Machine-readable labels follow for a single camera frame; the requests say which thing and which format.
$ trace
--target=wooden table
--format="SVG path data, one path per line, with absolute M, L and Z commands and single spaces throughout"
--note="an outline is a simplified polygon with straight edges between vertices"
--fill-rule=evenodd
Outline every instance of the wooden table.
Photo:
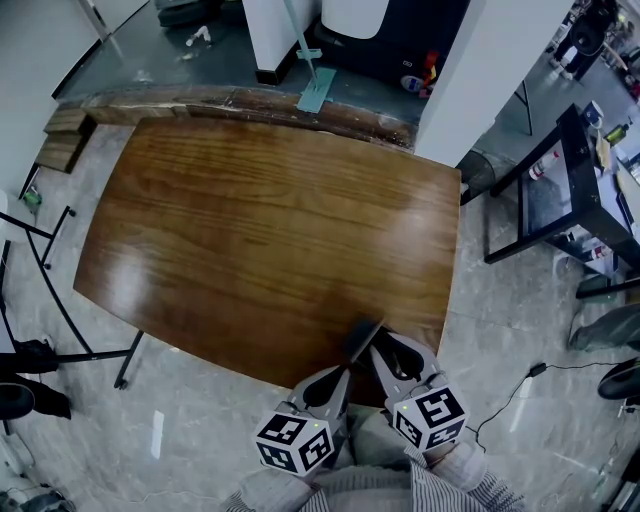
M 135 327 L 286 387 L 345 361 L 362 316 L 438 348 L 459 173 L 308 130 L 145 119 L 74 288 Z

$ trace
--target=bottle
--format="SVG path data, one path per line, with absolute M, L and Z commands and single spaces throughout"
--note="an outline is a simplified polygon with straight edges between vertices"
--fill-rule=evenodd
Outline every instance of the bottle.
M 544 155 L 540 160 L 533 164 L 531 169 L 529 169 L 529 176 L 531 176 L 531 179 L 536 181 L 539 180 L 544 174 L 544 171 L 551 167 L 558 158 L 560 158 L 560 154 L 557 151 Z
M 627 136 L 628 130 L 628 124 L 619 124 L 605 136 L 605 139 L 613 147 Z

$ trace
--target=black and white cube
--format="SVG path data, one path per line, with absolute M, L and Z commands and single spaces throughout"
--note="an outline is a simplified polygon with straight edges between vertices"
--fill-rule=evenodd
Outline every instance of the black and white cube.
M 296 476 L 305 476 L 334 452 L 329 423 L 271 411 L 256 427 L 253 442 L 260 460 Z
M 399 402 L 393 427 L 420 451 L 455 441 L 468 419 L 461 393 L 452 384 Z

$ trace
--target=power cord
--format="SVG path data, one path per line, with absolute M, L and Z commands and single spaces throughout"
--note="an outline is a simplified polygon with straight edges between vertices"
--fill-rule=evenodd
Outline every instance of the power cord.
M 513 397 L 516 395 L 516 393 L 518 392 L 518 390 L 520 389 L 522 384 L 524 384 L 524 381 L 527 380 L 529 377 L 531 377 L 531 378 L 537 377 L 541 373 L 546 372 L 547 369 L 549 369 L 549 368 L 555 368 L 556 370 L 578 370 L 580 368 L 587 368 L 589 366 L 617 366 L 619 364 L 621 364 L 621 363 L 590 363 L 590 364 L 585 364 L 584 366 L 556 366 L 555 364 L 547 365 L 546 363 L 539 363 L 539 364 L 531 367 L 531 369 L 529 370 L 529 373 L 527 373 L 522 378 L 522 380 L 518 383 L 516 388 L 513 390 L 513 393 L 511 393 L 511 395 L 509 396 L 509 400 L 507 400 L 507 403 L 504 404 L 500 409 L 498 409 L 498 411 L 495 414 L 491 415 L 489 418 L 487 418 L 482 423 L 480 423 L 480 425 L 478 426 L 477 429 L 474 430 L 471 427 L 467 427 L 467 428 L 469 430 L 471 430 L 471 432 L 475 433 L 475 435 L 476 435 L 476 439 L 475 439 L 476 444 L 478 446 L 480 446 L 480 448 L 482 448 L 482 450 L 486 453 L 487 452 L 486 447 L 484 445 L 482 445 L 482 443 L 480 443 L 480 430 L 487 423 L 489 423 L 490 421 L 494 420 L 498 416 L 498 414 L 500 414 L 507 407 L 509 407 L 509 404 L 511 403 L 511 400 L 513 400 Z

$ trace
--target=white pillar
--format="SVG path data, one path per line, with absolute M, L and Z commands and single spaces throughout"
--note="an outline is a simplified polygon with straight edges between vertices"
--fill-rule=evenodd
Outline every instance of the white pillar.
M 493 124 L 571 4 L 572 0 L 471 0 L 422 112 L 415 154 L 456 166 Z
M 275 71 L 291 47 L 296 33 L 283 0 L 243 0 L 258 69 Z M 320 0 L 295 0 L 293 6 L 302 30 L 320 13 Z

